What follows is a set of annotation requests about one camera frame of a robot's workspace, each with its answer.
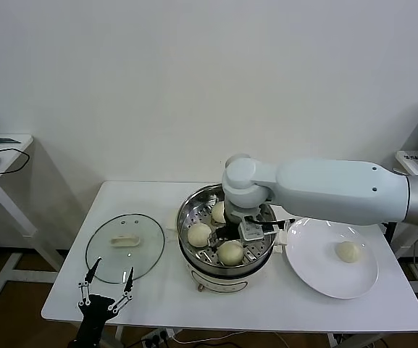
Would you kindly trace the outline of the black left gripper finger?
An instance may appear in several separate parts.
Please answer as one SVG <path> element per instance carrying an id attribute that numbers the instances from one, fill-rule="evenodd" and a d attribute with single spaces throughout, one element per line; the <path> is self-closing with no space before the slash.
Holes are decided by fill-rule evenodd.
<path id="1" fill-rule="evenodd" d="M 134 273 L 134 267 L 130 269 L 130 272 L 128 273 L 128 278 L 125 283 L 125 287 L 122 292 L 122 297 L 111 304 L 108 307 L 109 311 L 112 311 L 114 314 L 118 314 L 119 311 L 126 306 L 128 302 L 130 302 L 133 298 L 132 296 L 132 289 L 133 289 L 133 273 Z"/>
<path id="2" fill-rule="evenodd" d="M 101 261 L 102 257 L 98 257 L 93 264 L 93 267 L 86 273 L 84 279 L 78 283 L 78 288 L 81 294 L 81 300 L 78 303 L 80 306 L 89 306 L 91 304 L 89 286 L 92 283 L 92 280 Z"/>

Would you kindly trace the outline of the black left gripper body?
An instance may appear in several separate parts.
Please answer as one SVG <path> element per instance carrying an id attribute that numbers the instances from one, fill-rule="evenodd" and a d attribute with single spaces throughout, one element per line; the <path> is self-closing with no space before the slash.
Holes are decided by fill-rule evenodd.
<path id="1" fill-rule="evenodd" d="M 96 294 L 91 294 L 89 299 L 89 305 L 79 306 L 83 320 L 74 338 L 74 347 L 99 347 L 105 323 L 116 316 L 109 309 L 114 305 L 114 299 Z"/>

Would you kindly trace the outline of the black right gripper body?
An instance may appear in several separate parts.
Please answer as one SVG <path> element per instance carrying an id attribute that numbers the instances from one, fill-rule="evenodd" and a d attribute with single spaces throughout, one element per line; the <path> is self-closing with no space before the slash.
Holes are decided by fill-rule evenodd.
<path id="1" fill-rule="evenodd" d="M 240 238 L 238 226 L 237 223 L 226 220 L 226 223 L 223 226 L 218 227 L 215 230 L 217 238 L 221 241 L 238 240 Z"/>

